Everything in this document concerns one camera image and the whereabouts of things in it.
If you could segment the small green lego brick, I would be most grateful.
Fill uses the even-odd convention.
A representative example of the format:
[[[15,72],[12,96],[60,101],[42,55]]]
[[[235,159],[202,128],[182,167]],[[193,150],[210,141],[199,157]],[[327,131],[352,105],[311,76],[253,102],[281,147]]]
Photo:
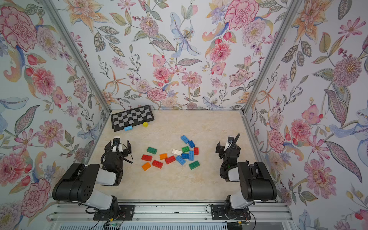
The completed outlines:
[[[189,146],[182,147],[182,153],[187,153],[187,152],[190,152],[190,147]]]

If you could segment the white lego brick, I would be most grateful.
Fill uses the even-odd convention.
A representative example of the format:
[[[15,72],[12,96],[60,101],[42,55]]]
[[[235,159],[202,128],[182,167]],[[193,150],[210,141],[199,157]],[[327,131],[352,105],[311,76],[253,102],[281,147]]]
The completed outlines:
[[[183,152],[181,150],[173,149],[172,154],[181,156]]]

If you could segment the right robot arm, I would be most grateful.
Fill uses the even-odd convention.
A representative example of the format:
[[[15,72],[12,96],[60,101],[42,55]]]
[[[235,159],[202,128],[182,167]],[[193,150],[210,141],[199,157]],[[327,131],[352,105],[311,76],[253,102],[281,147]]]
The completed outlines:
[[[277,189],[263,162],[238,162],[241,148],[237,145],[240,137],[228,137],[227,143],[216,145],[215,153],[223,160],[219,175],[227,182],[240,183],[240,190],[227,196],[223,205],[213,205],[213,220],[250,220],[249,207],[256,201],[270,201],[277,198]]]

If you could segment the green lego brick left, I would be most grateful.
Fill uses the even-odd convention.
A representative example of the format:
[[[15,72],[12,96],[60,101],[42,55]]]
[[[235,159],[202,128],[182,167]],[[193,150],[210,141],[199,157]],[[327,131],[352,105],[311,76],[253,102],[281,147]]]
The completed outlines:
[[[153,147],[148,147],[147,152],[155,155],[157,153],[157,149]]]

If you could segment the orange lego brick lower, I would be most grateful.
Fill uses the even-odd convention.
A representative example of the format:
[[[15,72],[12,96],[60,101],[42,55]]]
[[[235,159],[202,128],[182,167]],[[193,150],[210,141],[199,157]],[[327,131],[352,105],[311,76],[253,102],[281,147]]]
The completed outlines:
[[[150,169],[151,168],[151,164],[149,163],[149,162],[147,162],[147,163],[145,163],[144,165],[142,165],[142,169],[144,170],[144,171],[147,171],[148,169]]]

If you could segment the small blue lego brick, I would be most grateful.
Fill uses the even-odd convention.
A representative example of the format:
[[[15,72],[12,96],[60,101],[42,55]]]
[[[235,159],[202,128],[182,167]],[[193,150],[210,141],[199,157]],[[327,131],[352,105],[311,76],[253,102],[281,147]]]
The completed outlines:
[[[190,140],[188,142],[188,145],[190,146],[190,148],[194,148],[195,147],[195,144],[194,144],[194,142],[192,140]]]

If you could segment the green lego brick lower right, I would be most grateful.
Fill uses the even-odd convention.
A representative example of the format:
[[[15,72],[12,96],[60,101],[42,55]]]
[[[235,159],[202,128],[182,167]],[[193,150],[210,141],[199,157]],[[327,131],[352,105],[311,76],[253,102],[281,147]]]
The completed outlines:
[[[200,163],[198,161],[195,161],[195,162],[189,164],[190,170],[193,170],[193,169],[195,169],[199,166],[200,166]]]

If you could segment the red lego brick lower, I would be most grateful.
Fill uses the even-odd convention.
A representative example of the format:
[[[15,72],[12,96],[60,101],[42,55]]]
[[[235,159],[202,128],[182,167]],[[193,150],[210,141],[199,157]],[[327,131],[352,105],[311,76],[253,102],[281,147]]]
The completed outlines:
[[[161,169],[161,168],[163,167],[163,163],[162,163],[162,162],[159,162],[159,161],[157,161],[157,160],[154,160],[154,161],[152,162],[152,166],[154,166],[154,167],[157,167],[157,168]]]

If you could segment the long blue lego brick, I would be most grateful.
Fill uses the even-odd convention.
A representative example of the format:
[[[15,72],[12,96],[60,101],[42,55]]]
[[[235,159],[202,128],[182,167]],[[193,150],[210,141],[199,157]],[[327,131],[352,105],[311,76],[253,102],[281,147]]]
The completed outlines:
[[[187,144],[187,143],[189,142],[189,139],[188,139],[185,135],[181,136],[181,140],[182,140],[185,144]]]

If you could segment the blue lego brick tilted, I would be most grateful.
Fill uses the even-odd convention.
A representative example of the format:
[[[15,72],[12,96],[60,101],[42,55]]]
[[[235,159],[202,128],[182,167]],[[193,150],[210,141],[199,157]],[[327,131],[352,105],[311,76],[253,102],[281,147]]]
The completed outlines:
[[[181,156],[176,156],[175,159],[181,165],[184,165],[186,163],[186,160],[184,160]]]

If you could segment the red lego brick middle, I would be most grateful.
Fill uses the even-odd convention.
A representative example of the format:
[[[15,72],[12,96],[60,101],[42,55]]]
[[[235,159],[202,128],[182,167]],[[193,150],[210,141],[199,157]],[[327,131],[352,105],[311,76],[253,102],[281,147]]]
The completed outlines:
[[[176,161],[176,158],[174,156],[170,156],[170,157],[168,157],[168,158],[165,159],[165,163],[166,164],[171,164],[171,163],[173,163],[175,161]]]

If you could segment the light blue cylinder block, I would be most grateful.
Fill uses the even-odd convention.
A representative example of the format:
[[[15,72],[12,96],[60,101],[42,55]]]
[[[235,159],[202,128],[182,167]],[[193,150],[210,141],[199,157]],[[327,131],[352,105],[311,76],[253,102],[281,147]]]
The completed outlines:
[[[124,127],[124,131],[130,131],[130,130],[132,130],[133,129],[133,127],[132,126],[126,126],[126,127]]]

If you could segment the black grey chessboard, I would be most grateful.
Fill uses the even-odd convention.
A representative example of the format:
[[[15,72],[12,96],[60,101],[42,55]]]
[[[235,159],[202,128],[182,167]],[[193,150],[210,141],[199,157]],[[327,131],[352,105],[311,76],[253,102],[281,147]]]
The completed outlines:
[[[154,121],[154,115],[149,105],[133,108],[111,115],[113,131],[124,130],[125,127],[142,125]]]

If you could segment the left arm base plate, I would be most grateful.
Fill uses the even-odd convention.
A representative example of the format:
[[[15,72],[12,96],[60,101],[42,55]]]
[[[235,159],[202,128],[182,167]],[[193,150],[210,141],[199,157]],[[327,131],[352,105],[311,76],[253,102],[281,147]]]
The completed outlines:
[[[132,220],[134,211],[134,205],[118,205],[118,208],[96,211],[93,220]]]

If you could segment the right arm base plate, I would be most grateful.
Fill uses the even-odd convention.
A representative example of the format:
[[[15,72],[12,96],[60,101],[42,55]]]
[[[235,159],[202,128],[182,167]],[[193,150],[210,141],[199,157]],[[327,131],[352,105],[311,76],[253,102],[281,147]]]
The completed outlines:
[[[251,213],[248,208],[245,209],[233,209],[226,207],[225,205],[213,205],[210,206],[210,214],[212,220],[251,220]]]

